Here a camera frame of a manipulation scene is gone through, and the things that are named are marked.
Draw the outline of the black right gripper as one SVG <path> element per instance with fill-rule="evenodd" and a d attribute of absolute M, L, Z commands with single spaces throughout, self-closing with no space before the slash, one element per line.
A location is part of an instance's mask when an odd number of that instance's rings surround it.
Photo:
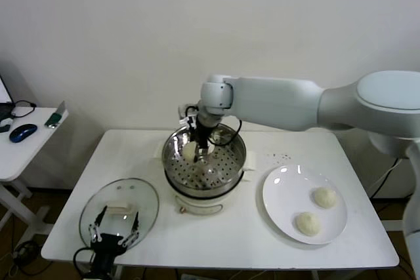
<path fill-rule="evenodd" d="M 206 164 L 209 160 L 209 148 L 208 148 L 208 138 L 213 132 L 213 127 L 206 127 L 196 121 L 195 129 L 195 141 L 197 142 L 194 149 L 194 159 L 193 162 L 197 163 L 199 160 Z"/>

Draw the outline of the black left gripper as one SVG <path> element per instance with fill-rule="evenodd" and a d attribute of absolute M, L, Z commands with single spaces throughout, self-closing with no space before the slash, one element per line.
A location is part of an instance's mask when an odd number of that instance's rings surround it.
<path fill-rule="evenodd" d="M 94 259 L 89 272 L 90 275 L 110 275 L 115 259 L 125 254 L 127 250 L 127 247 L 124 246 L 131 246 L 140 235 L 138 212 L 135 214 L 131 232 L 125 238 L 120 235 L 107 233 L 101 235 L 99 227 L 107 208 L 107 206 L 104 206 L 102 211 L 96 216 L 94 222 L 88 227 L 91 248 L 94 252 Z"/>

